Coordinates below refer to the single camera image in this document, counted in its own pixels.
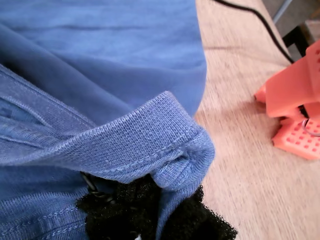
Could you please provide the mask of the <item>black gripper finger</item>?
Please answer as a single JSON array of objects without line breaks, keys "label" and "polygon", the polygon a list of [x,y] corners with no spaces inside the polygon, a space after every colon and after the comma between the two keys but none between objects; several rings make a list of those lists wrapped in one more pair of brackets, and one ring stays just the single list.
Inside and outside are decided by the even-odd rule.
[{"label": "black gripper finger", "polygon": [[160,188],[147,174],[121,183],[84,174],[88,193],[76,205],[86,213],[90,240],[154,240]]},{"label": "black gripper finger", "polygon": [[234,240],[238,231],[203,203],[203,187],[183,200],[165,223],[162,240]]}]

